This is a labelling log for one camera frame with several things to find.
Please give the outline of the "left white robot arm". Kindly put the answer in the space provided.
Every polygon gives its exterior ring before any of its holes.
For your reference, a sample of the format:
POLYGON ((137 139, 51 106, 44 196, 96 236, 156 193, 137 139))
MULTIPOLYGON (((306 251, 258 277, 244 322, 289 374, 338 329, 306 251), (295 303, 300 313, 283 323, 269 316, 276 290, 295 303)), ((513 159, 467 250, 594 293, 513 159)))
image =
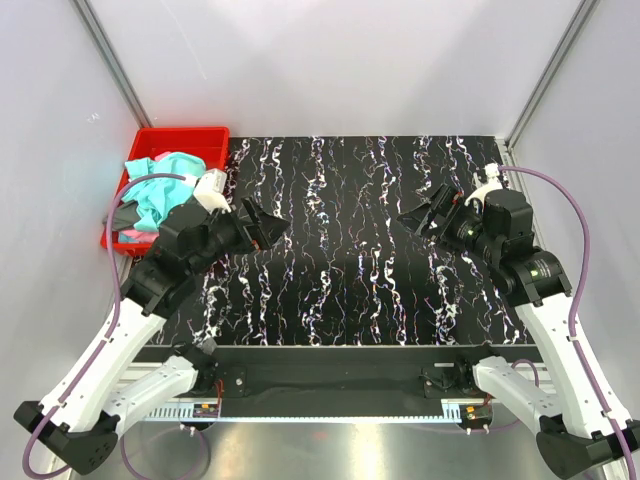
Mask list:
POLYGON ((269 250, 289 221, 245 197, 240 209, 173 208, 159 235, 117 290, 113 314, 63 380, 42 400, 24 401, 15 421, 80 475, 96 470, 137 422, 176 396, 215 386, 215 343, 184 344, 124 389, 116 384, 147 341, 195 290, 196 278, 225 256, 269 250))

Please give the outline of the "teal t shirt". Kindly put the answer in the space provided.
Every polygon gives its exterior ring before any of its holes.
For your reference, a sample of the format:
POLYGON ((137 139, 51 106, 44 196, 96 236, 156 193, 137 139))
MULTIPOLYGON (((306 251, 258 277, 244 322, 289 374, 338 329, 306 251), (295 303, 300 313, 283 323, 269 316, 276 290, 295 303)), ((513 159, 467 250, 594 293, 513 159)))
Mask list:
MULTIPOLYGON (((172 152, 161 156, 159 160, 151 157, 135 159, 125 163, 129 180, 140 177, 170 173, 180 176, 200 178, 206 172, 206 165, 199 157, 172 152)), ((194 186, 173 178, 154 178, 131 187, 122 197, 123 202, 137 204, 139 220, 133 228, 141 232, 157 233, 159 225, 167 218, 174 207, 185 203, 193 194, 194 186)))

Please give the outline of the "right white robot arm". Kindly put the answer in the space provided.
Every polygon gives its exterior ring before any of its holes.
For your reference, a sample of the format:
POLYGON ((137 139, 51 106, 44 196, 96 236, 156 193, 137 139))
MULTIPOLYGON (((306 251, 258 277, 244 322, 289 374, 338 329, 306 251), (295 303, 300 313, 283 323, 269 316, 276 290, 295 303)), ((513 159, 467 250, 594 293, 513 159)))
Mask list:
POLYGON ((606 382, 581 325, 558 258, 534 243, 533 209, 514 190, 482 187, 470 198, 442 185, 399 222, 436 245, 483 261, 532 335, 555 388, 544 392, 489 346, 460 355, 450 377, 466 396, 501 402, 534 435, 547 467, 570 479, 639 448, 639 423, 606 382))

